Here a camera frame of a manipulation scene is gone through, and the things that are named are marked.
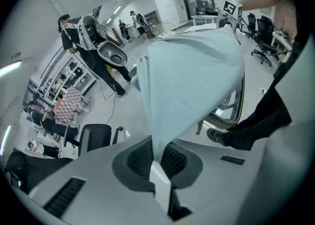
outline light blue cloth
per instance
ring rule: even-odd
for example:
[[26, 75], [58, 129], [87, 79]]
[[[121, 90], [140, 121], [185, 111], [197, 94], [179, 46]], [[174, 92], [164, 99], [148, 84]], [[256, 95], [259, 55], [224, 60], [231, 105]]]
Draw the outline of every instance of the light blue cloth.
[[231, 27], [164, 38], [148, 50], [137, 76], [160, 163], [169, 142], [234, 91], [244, 76], [244, 60]]

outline checkered cloth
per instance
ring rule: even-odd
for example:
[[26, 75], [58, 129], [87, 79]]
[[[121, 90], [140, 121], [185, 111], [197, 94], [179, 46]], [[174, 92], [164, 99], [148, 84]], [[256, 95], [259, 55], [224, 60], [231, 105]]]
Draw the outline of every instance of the checkered cloth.
[[56, 124], [69, 125], [73, 112], [79, 107], [81, 102], [81, 92], [75, 88], [68, 88], [63, 96], [59, 108], [55, 113]]

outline vent slot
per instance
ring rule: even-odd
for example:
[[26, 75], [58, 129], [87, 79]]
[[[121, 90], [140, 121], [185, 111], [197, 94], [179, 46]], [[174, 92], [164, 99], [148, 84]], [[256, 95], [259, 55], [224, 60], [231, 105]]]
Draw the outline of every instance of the vent slot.
[[230, 163], [234, 163], [234, 164], [239, 164], [239, 165], [243, 165], [245, 162], [245, 160], [243, 160], [243, 159], [238, 159], [238, 158], [230, 157], [230, 156], [222, 156], [221, 160], [224, 160], [224, 161], [227, 161]]
[[44, 209], [53, 216], [60, 218], [84, 184], [84, 180], [71, 178], [45, 205]]

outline ceiling light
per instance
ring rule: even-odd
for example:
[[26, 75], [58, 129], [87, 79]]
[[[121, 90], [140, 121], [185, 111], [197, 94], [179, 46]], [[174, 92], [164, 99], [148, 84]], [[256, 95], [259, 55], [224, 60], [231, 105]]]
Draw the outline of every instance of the ceiling light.
[[10, 64], [10, 65], [7, 65], [7, 66], [5, 66], [5, 67], [2, 67], [2, 68], [0, 69], [0, 78], [1, 78], [2, 76], [4, 76], [5, 74], [7, 74], [7, 73], [9, 73], [9, 72], [11, 72], [11, 71], [17, 69], [21, 64], [22, 64], [22, 62], [21, 62], [21, 61], [18, 61], [18, 62], [12, 63], [12, 64]]
[[5, 148], [6, 142], [8, 141], [8, 137], [10, 135], [11, 129], [12, 129], [11, 125], [9, 125], [8, 128], [6, 129], [5, 134], [4, 134], [3, 141], [1, 144], [1, 149], [0, 149], [0, 155], [1, 156], [4, 154], [4, 148]]
[[122, 7], [121, 5], [119, 5], [118, 7], [117, 7], [117, 9], [114, 11], [114, 13], [113, 14], [116, 14], [117, 13], [117, 11], [120, 9], [120, 7]]

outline shoe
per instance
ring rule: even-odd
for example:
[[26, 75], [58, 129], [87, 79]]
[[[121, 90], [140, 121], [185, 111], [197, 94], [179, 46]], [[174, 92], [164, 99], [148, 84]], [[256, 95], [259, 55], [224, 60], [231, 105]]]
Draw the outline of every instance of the shoe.
[[127, 95], [127, 91], [124, 94], [122, 94], [122, 95], [117, 94], [117, 97], [123, 97], [125, 95]]
[[210, 138], [211, 141], [227, 147], [229, 145], [225, 143], [225, 141], [223, 139], [223, 134], [224, 133], [222, 133], [221, 131], [218, 131], [216, 129], [208, 129], [207, 130], [207, 136], [208, 136], [208, 138]]

